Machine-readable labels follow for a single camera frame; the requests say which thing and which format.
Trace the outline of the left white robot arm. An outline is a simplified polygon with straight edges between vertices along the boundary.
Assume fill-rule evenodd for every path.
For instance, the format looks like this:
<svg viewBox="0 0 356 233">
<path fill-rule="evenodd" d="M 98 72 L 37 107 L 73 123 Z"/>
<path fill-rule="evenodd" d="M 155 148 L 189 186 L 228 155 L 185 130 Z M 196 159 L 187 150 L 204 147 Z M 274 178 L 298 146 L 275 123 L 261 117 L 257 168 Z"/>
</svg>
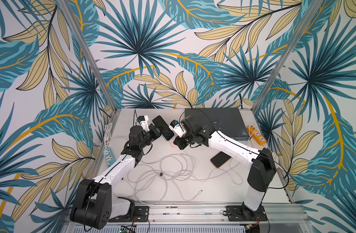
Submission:
<svg viewBox="0 0 356 233">
<path fill-rule="evenodd" d="M 131 220 L 135 215 L 135 201 L 125 197 L 114 197 L 113 188 L 144 156 L 144 148 L 161 136 L 159 129 L 149 125 L 130 128 L 129 141 L 124 145 L 120 157 L 101 175 L 83 179 L 77 189 L 70 213 L 70 220 L 90 228 L 101 230 L 110 219 Z"/>
</svg>

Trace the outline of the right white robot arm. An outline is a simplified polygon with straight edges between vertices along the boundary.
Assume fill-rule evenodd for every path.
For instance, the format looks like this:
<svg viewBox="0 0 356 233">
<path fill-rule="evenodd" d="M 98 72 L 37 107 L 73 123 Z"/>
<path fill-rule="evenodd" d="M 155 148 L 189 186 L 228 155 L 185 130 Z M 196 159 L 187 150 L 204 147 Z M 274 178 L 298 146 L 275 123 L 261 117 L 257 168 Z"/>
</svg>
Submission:
<svg viewBox="0 0 356 233">
<path fill-rule="evenodd" d="M 200 124 L 192 126 L 187 120 L 181 122 L 173 120 L 169 128 L 177 134 L 173 143 L 180 150 L 195 143 L 204 145 L 231 156 L 249 169 L 247 178 L 249 188 L 242 209 L 250 213 L 261 210 L 263 198 L 277 172 L 273 154 L 269 149 L 259 150 L 246 146 L 212 126 L 202 127 Z"/>
</svg>

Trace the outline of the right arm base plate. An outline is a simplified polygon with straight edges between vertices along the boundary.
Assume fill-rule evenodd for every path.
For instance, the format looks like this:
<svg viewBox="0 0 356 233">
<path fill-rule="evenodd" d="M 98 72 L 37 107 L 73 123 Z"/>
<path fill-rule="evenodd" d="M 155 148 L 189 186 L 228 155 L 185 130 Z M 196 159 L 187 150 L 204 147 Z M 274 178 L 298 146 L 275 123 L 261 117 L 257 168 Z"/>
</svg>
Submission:
<svg viewBox="0 0 356 233">
<path fill-rule="evenodd" d="M 262 205 L 260 205 L 255 211 L 250 210 L 245 205 L 228 205 L 222 214 L 227 216 L 228 221 L 230 222 L 258 222 L 268 220 L 265 209 Z"/>
</svg>

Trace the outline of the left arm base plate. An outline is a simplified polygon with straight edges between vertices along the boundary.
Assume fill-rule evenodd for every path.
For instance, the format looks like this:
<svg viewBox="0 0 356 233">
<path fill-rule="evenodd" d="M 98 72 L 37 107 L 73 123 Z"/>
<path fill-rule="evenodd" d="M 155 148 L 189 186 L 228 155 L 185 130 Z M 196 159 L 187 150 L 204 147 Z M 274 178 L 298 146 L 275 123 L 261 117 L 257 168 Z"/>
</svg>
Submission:
<svg viewBox="0 0 356 233">
<path fill-rule="evenodd" d="M 111 223 L 147 223 L 149 221 L 149 206 L 135 206 L 124 216 L 111 218 L 108 222 Z"/>
</svg>

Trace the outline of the black phone light case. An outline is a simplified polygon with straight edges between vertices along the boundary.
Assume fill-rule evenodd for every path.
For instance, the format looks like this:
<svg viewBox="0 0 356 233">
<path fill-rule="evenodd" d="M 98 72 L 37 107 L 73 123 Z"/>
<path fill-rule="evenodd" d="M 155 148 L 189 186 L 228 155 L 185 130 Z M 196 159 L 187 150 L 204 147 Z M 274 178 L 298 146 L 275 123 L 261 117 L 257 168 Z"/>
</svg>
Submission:
<svg viewBox="0 0 356 233">
<path fill-rule="evenodd" d="M 171 140 L 174 137 L 174 132 L 169 128 L 168 124 L 161 116 L 157 116 L 152 120 L 153 124 L 160 131 L 161 135 L 166 141 Z"/>
</svg>

